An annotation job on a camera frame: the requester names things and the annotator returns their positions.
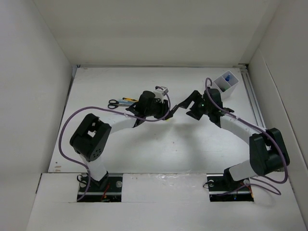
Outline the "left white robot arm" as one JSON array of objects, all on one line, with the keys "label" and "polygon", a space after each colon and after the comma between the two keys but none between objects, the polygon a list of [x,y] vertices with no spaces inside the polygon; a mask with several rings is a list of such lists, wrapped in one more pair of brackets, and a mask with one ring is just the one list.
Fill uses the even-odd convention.
[{"label": "left white robot arm", "polygon": [[101,155],[109,135],[127,128],[136,128],[143,122],[150,122],[148,117],[153,117],[153,122],[165,120],[170,112],[170,100],[164,99],[167,94],[166,87],[156,87],[155,91],[144,91],[138,101],[126,109],[129,114],[94,106],[80,109],[80,111],[97,109],[115,114],[106,122],[92,113],[87,114],[69,141],[74,151],[81,156],[81,163],[89,172],[89,181],[95,190],[104,190],[108,183],[109,173]]}]

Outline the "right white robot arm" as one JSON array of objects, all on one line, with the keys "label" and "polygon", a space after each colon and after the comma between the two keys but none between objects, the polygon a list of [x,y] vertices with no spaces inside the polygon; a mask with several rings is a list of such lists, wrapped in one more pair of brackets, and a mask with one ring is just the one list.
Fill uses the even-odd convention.
[{"label": "right white robot arm", "polygon": [[287,170],[290,158],[281,132],[276,128],[261,128],[239,118],[232,109],[223,107],[217,89],[207,88],[203,94],[195,90],[179,107],[188,109],[186,114],[196,120],[203,115],[208,116],[217,127],[248,144],[248,160],[224,170],[222,183],[230,191],[248,178],[266,178],[276,170]]}]

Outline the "black handled scissors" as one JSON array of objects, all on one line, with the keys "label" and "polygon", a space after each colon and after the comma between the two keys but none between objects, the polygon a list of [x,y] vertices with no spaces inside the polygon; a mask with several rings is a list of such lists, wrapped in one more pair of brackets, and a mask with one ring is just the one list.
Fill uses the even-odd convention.
[{"label": "black handled scissors", "polygon": [[119,103],[119,101],[117,101],[117,100],[111,99],[111,100],[109,100],[109,102],[108,102],[108,108],[109,108],[109,109],[116,109],[116,108],[118,108],[119,106],[120,106],[120,103]]}]

